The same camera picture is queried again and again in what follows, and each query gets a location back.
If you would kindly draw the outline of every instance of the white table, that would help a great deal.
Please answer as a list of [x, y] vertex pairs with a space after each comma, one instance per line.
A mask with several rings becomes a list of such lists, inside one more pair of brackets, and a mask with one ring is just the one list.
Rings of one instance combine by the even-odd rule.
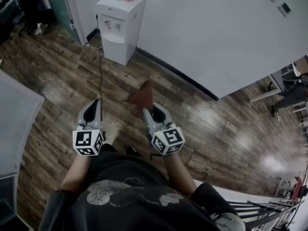
[[251, 98], [249, 99], [249, 101], [252, 103], [252, 102], [255, 102], [257, 100], [260, 100], [260, 99], [264, 99], [264, 98], [267, 98], [267, 97], [270, 97], [270, 96], [273, 96], [279, 92], [282, 92], [284, 91], [284, 86], [283, 86], [283, 79], [282, 79], [282, 73], [281, 73], [281, 70], [269, 75], [271, 81], [273, 82], [273, 85], [276, 87], [276, 89], [274, 90], [271, 90], [271, 91], [268, 91], [266, 93], [263, 93], [263, 94], [260, 94], [254, 98]]

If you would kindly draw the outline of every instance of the black t-shirt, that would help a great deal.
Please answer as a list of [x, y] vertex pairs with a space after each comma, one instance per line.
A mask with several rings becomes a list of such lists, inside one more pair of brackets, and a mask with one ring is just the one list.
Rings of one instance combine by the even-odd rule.
[[202, 184], [189, 199], [137, 156], [104, 152], [93, 157], [87, 180], [81, 195], [55, 191], [49, 196], [41, 231], [219, 231], [209, 215], [236, 214], [213, 188], [206, 190], [210, 185]]

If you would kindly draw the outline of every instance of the wood plank flooring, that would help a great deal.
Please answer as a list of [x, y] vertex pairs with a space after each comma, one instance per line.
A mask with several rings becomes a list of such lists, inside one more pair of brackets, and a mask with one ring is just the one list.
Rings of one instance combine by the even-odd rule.
[[[11, 41], [0, 46], [0, 55]], [[98, 43], [97, 38], [91, 41], [93, 46]], [[29, 134], [18, 183], [18, 213], [35, 229], [49, 192], [60, 186], [75, 157], [72, 130], [78, 112], [99, 97], [98, 63], [97, 50], [72, 43], [56, 26], [45, 36], [16, 37], [3, 59], [2, 70], [45, 97]], [[102, 69], [107, 142], [119, 151], [133, 145], [148, 158], [144, 123], [123, 100], [150, 78], [154, 101], [167, 108], [182, 128], [186, 144], [180, 155], [195, 179], [273, 195], [278, 177], [306, 169], [305, 140], [291, 109], [281, 110], [282, 120], [276, 126], [262, 101], [248, 102], [257, 91], [265, 91], [267, 78], [254, 83], [256, 89], [250, 85], [214, 102], [138, 53], [126, 67], [103, 59]], [[264, 102], [273, 104], [278, 99]], [[161, 158], [153, 163], [166, 173]]]

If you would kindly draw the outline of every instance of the person's arm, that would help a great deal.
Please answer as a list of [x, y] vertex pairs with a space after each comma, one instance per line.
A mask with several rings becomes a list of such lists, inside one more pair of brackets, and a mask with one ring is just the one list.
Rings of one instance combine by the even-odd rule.
[[80, 191], [90, 165], [89, 156], [77, 155], [62, 181], [60, 190], [77, 193]]
[[197, 189], [196, 183], [182, 163], [178, 153], [164, 156], [163, 159], [172, 187], [185, 196], [193, 194]]

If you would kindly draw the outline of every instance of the baseboard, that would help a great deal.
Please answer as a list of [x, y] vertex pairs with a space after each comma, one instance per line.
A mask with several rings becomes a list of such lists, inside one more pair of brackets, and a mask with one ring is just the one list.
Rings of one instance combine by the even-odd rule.
[[87, 41], [89, 42], [91, 40], [91, 38], [93, 38], [98, 31], [99, 30], [96, 28], [92, 32], [90, 32], [89, 35], [86, 36]]
[[198, 82], [194, 81], [192, 78], [188, 77], [186, 74], [182, 73], [181, 71], [179, 71], [175, 67], [171, 66], [170, 64], [164, 62], [163, 60], [157, 58], [156, 56], [153, 56], [149, 52], [147, 52], [143, 49], [140, 49], [138, 47], [136, 48], [136, 52], [139, 52], [141, 55], [144, 55], [144, 56], [150, 58], [151, 60], [153, 60], [157, 64], [161, 65], [162, 67], [165, 67], [166, 69], [168, 69], [172, 73], [174, 73], [174, 74], [178, 75], [179, 77], [181, 77], [182, 79], [186, 80], [192, 86], [194, 86], [194, 87], [198, 88], [200, 91], [204, 92], [211, 99], [213, 99], [215, 101], [219, 100], [219, 98], [215, 94], [213, 94], [208, 89], [206, 89], [204, 86], [200, 85]]

